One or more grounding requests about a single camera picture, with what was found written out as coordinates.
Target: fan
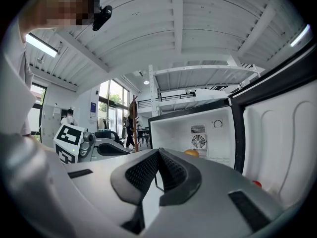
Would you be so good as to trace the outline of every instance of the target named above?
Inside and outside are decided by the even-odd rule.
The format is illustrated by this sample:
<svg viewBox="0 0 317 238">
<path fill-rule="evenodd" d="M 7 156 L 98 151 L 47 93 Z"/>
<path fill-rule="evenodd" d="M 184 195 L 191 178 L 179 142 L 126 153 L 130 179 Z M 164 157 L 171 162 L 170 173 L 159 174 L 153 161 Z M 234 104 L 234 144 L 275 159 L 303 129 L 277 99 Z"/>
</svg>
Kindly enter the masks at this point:
<svg viewBox="0 0 317 238">
<path fill-rule="evenodd" d="M 196 135 L 192 139 L 193 146 L 195 146 L 198 149 L 203 148 L 205 146 L 206 142 L 207 141 L 201 135 Z"/>
</svg>

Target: chair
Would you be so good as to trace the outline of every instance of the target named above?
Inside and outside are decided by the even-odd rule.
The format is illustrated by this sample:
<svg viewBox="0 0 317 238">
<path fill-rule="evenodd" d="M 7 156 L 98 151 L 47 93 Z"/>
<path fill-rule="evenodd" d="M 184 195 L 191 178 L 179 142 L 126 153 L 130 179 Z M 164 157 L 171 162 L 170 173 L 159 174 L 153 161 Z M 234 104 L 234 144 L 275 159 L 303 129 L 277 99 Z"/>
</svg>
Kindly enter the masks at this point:
<svg viewBox="0 0 317 238">
<path fill-rule="evenodd" d="M 146 135 L 144 135 L 144 132 L 143 131 L 138 131 L 138 144 L 140 144 L 141 146 L 141 140 L 142 139 L 142 144 L 144 144 L 144 139 L 145 139 L 145 142 L 148 146 L 148 137 Z"/>
</svg>

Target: security camera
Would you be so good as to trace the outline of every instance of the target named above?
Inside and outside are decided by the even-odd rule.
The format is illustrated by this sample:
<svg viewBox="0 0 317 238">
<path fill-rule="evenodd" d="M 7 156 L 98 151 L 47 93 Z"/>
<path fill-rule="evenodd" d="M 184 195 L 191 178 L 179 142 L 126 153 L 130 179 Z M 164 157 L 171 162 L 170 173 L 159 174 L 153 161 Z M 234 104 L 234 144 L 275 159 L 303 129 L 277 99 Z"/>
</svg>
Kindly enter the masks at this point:
<svg viewBox="0 0 317 238">
<path fill-rule="evenodd" d="M 100 13 L 97 14 L 93 23 L 93 30 L 98 31 L 112 16 L 112 7 L 110 5 L 105 8 L 100 7 Z"/>
</svg>

